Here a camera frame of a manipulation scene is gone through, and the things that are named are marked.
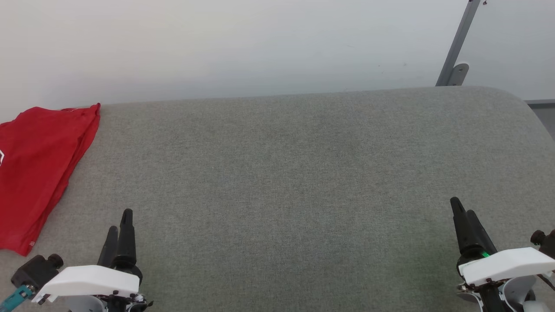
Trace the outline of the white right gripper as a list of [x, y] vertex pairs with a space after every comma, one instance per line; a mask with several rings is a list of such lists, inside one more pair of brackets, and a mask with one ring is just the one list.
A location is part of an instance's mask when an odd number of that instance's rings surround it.
[[475, 249], [478, 241], [490, 255], [458, 266], [459, 273], [468, 286], [478, 287], [555, 270], [555, 259], [533, 247], [497, 252], [476, 213], [473, 210], [466, 211], [458, 197], [450, 198], [450, 205], [460, 254]]

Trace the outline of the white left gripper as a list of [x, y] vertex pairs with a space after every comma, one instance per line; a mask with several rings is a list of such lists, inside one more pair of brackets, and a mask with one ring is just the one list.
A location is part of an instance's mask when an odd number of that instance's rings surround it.
[[137, 253], [133, 210], [127, 208], [121, 217], [119, 236], [118, 227], [109, 228], [97, 265], [53, 269], [33, 302], [53, 302], [68, 296], [99, 296], [103, 299], [122, 299], [129, 304], [143, 303], [144, 296], [139, 294], [141, 273], [129, 261], [137, 261]]

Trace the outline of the red and white shirt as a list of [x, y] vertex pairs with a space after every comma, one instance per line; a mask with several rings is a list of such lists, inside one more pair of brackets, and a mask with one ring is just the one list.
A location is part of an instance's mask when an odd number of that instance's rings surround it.
[[34, 107], [0, 124], [0, 250], [25, 257], [95, 139], [101, 105]]

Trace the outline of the grey rounded post foot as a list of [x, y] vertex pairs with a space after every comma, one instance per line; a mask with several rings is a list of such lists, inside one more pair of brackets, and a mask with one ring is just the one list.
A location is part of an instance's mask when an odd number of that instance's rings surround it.
[[446, 86], [462, 86], [469, 69], [468, 63], [460, 63], [454, 66], [447, 79]]

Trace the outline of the grey metal post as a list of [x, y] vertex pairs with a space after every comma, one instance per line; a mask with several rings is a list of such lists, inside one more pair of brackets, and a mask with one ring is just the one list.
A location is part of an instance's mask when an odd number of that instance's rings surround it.
[[455, 33], [454, 39], [448, 51], [447, 57], [444, 61], [444, 65], [440, 71], [440, 75], [436, 81], [436, 87], [446, 86], [447, 79], [453, 69], [456, 66], [458, 57], [460, 55], [460, 50], [464, 44], [466, 36], [470, 30], [473, 18], [477, 12], [480, 5], [480, 0], [468, 0], [466, 8], [464, 10], [463, 16], [460, 20], [458, 29]]

